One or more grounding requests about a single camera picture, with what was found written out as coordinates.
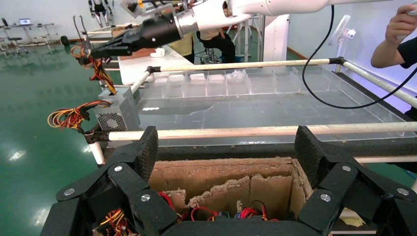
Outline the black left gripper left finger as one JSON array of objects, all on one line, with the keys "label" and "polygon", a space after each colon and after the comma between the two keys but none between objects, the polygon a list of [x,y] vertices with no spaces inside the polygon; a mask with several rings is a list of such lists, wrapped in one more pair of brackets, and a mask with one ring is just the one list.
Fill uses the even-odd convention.
[{"label": "black left gripper left finger", "polygon": [[117,148],[99,169],[57,193],[56,235],[89,236],[93,228],[122,213],[142,236],[160,236],[177,214],[149,185],[158,154],[156,127]]}]

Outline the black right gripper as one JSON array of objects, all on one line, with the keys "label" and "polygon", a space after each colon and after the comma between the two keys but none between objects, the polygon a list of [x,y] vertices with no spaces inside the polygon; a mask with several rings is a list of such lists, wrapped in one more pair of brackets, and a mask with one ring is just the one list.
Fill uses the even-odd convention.
[{"label": "black right gripper", "polygon": [[157,48],[180,39],[174,16],[169,13],[143,21],[138,28],[125,31],[93,48],[90,55],[95,59],[131,56],[139,49]]}]

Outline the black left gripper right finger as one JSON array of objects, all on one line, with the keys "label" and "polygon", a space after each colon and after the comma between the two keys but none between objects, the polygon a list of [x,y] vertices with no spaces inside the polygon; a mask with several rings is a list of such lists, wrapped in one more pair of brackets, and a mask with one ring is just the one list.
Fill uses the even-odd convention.
[{"label": "black left gripper right finger", "polygon": [[319,141],[306,126],[295,138],[297,160],[314,192],[299,220],[330,234],[344,208],[377,224],[379,236],[417,233],[417,195],[412,189],[361,166],[344,148]]}]

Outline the person's bare hand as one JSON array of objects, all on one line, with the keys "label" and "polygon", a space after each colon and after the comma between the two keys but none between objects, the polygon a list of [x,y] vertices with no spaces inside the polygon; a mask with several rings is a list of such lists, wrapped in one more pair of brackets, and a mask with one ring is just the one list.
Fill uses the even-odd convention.
[{"label": "person's bare hand", "polygon": [[397,9],[386,28],[385,40],[392,44],[400,44],[417,28],[417,6],[403,5]]}]

